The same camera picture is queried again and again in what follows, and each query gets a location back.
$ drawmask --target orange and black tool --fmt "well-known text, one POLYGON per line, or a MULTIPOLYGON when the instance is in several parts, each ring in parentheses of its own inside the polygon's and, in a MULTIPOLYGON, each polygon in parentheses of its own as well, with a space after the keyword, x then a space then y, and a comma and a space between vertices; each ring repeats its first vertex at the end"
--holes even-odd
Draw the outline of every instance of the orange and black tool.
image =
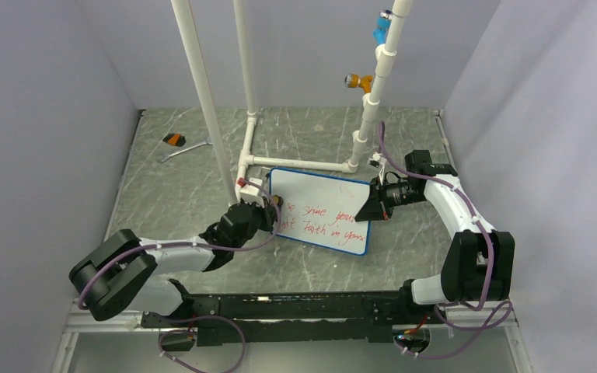
POLYGON ((172 146, 184 146, 187 143, 187 139, 181 134, 167 134, 163 138, 163 142, 171 144, 172 146))

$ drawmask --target robotic arm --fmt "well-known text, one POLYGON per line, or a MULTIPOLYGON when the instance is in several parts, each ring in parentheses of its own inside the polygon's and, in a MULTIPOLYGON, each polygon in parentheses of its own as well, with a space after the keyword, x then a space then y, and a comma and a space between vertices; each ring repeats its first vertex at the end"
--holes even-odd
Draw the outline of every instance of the robotic arm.
POLYGON ((475 221, 481 223, 493 243, 494 263, 487 300, 500 301, 509 296, 514 239, 509 232, 498 232, 479 212, 473 217, 463 199, 455 193, 461 189, 458 174, 449 164, 433 163, 427 150, 415 150, 404 157, 406 170, 433 176, 452 184, 449 188, 432 180, 385 178, 385 159, 378 153, 371 164, 381 169, 369 184, 369 198, 355 217, 356 221, 388 220, 395 206, 428 200, 445 223, 452 244, 442 272, 432 277, 409 280, 413 302, 433 305, 449 302, 479 301, 487 270, 488 248, 475 221))
MULTIPOLYGON (((252 181, 257 185, 262 183, 262 180, 252 181)), ((198 237, 155 241, 139 238, 131 230, 122 229, 79 262, 69 277, 76 290, 82 293, 97 272, 113 259, 137 247, 152 246, 118 260, 88 290, 85 304, 95 320, 110 319, 125 309, 171 317, 175 313, 186 315, 185 311, 193 303, 188 291, 179 281, 165 281, 153 276, 183 270, 216 270, 232 260, 234 252, 198 245, 241 248, 258 230, 271 232, 277 213, 261 190, 246 185, 241 189, 241 196, 240 203, 232 205, 220 221, 210 225, 198 237)), ((272 198, 278 207, 282 205, 280 197, 272 198)))

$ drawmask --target floor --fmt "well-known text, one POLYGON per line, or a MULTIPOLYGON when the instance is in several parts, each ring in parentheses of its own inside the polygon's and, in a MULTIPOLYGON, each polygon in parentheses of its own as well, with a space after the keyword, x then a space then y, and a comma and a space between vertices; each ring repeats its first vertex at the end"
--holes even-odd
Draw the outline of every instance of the floor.
MULTIPOLYGON (((246 109, 224 107, 217 114, 234 179, 246 109)), ((361 107, 263 108, 252 153, 343 162, 351 154, 351 133, 361 115, 361 107)), ((448 161, 430 108, 381 108, 378 118, 386 121, 387 148, 394 159, 401 161, 413 149, 428 149, 434 162, 448 161)), ((185 135, 187 143, 207 136, 200 108, 146 110, 139 126, 111 231, 130 228, 149 239, 190 238, 203 232, 227 209, 213 151, 201 147, 163 164, 156 161, 160 153, 173 150, 161 142, 169 132, 185 135)), ((369 144, 369 154, 376 142, 369 144)), ((263 172, 254 166, 248 176, 263 172)), ((369 181, 376 172, 362 166, 353 175, 326 174, 369 181)), ((262 235, 253 241, 261 241, 262 235)), ((398 207, 390 221, 373 222, 364 256, 276 238, 264 248, 237 253, 213 272, 171 277, 193 293, 396 290, 407 279, 437 274, 449 243, 440 217, 424 202, 398 207)))

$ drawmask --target whiteboard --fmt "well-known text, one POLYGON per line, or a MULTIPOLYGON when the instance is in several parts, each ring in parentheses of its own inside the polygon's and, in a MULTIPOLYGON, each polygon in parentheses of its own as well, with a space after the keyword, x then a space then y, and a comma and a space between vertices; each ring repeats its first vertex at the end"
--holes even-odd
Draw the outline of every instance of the whiteboard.
POLYGON ((367 201, 367 183, 274 168, 269 191, 284 201, 280 237, 355 255, 367 252, 369 221, 354 221, 367 201))

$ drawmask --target orange valve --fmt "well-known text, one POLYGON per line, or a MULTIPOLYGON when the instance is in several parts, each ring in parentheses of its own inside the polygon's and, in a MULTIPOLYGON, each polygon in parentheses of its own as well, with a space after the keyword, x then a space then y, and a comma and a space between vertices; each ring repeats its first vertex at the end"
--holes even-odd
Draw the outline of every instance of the orange valve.
POLYGON ((371 75, 365 75, 359 78, 356 74, 349 74, 344 78, 344 84, 349 88, 362 88, 363 92, 370 93, 372 91, 372 79, 371 75))

